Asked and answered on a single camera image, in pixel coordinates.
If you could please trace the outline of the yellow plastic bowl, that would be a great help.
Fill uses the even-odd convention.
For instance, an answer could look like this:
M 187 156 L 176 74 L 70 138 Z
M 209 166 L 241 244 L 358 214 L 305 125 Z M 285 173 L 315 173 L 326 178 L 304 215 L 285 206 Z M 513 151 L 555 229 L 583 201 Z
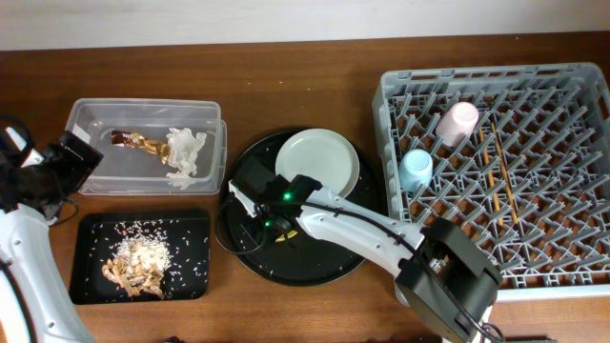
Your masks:
M 285 242 L 287 239 L 293 238 L 295 235 L 297 235 L 297 231 L 295 230 L 290 230 L 289 232 L 277 232 L 274 242 L 282 243 Z

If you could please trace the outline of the grey round plate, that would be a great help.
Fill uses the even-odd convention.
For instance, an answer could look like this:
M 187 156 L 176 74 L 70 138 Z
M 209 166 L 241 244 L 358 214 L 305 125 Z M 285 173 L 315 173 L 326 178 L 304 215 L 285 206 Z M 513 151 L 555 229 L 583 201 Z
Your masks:
M 292 181 L 302 174 L 345 197 L 359 178 L 356 148 L 342 135 L 308 129 L 292 135 L 280 148 L 275 173 Z

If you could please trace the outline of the white napkin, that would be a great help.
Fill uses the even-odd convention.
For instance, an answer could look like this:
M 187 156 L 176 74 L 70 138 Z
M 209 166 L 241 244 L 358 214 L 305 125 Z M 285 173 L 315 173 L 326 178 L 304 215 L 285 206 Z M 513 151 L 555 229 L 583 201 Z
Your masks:
M 177 172 L 168 172 L 169 184 L 185 191 L 193 181 L 191 178 L 197 174 L 196 159 L 199 151 L 204 147 L 207 133 L 193 134 L 189 128 L 170 128 L 166 135 L 170 147 L 167 164 L 177 169 Z

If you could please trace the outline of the blue plastic cup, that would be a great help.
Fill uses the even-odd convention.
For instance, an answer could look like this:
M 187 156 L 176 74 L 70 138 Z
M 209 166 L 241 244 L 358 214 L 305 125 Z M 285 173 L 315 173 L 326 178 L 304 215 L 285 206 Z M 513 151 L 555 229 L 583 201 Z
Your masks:
M 415 192 L 421 185 L 427 187 L 433 177 L 432 156 L 424 150 L 408 151 L 398 166 L 400 187 L 406 192 Z

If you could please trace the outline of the gold brown snack wrapper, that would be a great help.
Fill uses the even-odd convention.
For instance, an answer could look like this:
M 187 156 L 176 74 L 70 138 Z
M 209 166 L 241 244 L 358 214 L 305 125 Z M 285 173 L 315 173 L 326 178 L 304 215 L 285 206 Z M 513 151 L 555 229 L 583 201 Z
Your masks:
M 114 130 L 111 132 L 111 141 L 115 146 L 139 149 L 156 155 L 160 158 L 162 164 L 168 163 L 171 153 L 171 148 L 167 143 L 149 139 L 141 133 L 134 131 Z

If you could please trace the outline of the pink plastic cup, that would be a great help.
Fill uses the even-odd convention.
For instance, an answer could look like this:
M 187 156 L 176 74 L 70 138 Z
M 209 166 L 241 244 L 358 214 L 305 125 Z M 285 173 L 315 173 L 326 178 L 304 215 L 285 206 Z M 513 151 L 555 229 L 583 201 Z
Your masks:
M 435 128 L 437 137 L 448 147 L 469 137 L 478 123 L 479 111 L 469 102 L 458 102 L 442 115 Z

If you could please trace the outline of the wooden chopstick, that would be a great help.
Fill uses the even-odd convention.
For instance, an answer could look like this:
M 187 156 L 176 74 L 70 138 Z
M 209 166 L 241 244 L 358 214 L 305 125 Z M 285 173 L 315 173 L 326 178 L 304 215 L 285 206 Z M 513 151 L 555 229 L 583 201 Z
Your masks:
M 484 133 L 483 133 L 482 129 L 478 130 L 478 135 L 479 135 L 479 138 L 480 138 L 481 142 L 483 142 L 484 139 L 485 139 L 485 136 L 484 136 Z M 489 164 L 490 163 L 490 158 L 489 158 L 489 154 L 488 154 L 487 148 L 483 148 L 483 160 L 484 160 L 485 164 Z M 491 170 L 489 170 L 487 172 L 487 178 L 488 178 L 488 181 L 489 181 L 490 188 L 493 188 L 495 186 L 495 179 L 494 179 L 494 176 L 493 176 Z M 498 195 L 496 193 L 494 193 L 492 198 L 493 198 L 493 205 L 494 205 L 495 212 L 499 212 L 500 206 L 499 206 Z M 500 216 L 498 218 L 498 224 L 500 226 L 502 226 L 504 224 L 504 220 L 503 220 L 502 216 Z
M 510 185 L 510 179 L 508 176 L 508 171 L 506 169 L 506 164 L 505 164 L 505 160 L 504 160 L 504 155 L 503 155 L 503 151 L 501 149 L 501 145 L 499 142 L 499 136 L 497 133 L 497 129 L 496 129 L 496 125 L 495 123 L 491 123 L 491 128 L 492 128 L 492 133 L 494 135 L 495 138 L 495 146 L 496 146 L 496 150 L 497 153 L 499 155 L 499 159 L 500 159 L 500 170 L 501 170 L 501 174 L 503 177 L 503 180 L 505 182 L 505 190 L 506 190 L 506 194 L 507 194 L 507 199 L 509 202 L 509 205 L 511 206 L 511 217 L 512 217 L 512 221 L 514 225 L 517 225 L 519 223 L 519 217 L 517 214 L 517 208 L 516 208 L 516 204 L 515 204 L 515 199 L 512 193 L 512 189 L 511 189 L 511 185 Z

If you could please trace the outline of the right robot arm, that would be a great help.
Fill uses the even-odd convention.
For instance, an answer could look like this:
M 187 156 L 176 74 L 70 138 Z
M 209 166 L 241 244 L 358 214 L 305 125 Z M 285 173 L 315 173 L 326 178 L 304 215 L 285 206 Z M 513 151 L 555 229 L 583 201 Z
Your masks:
M 392 219 L 361 207 L 309 176 L 265 181 L 239 176 L 230 192 L 266 229 L 299 227 L 377 264 L 395 282 L 398 298 L 426 326 L 449 342 L 502 342 L 488 318 L 502 276 L 454 222 L 438 218 L 425 226 Z

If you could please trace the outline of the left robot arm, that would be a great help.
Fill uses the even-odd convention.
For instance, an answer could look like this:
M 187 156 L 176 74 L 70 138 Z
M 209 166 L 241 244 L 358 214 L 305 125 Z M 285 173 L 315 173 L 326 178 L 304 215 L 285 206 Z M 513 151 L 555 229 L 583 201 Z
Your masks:
M 22 121 L 4 115 L 1 124 L 1 328 L 9 342 L 90 342 L 50 229 L 103 155 L 70 131 L 38 152 Z

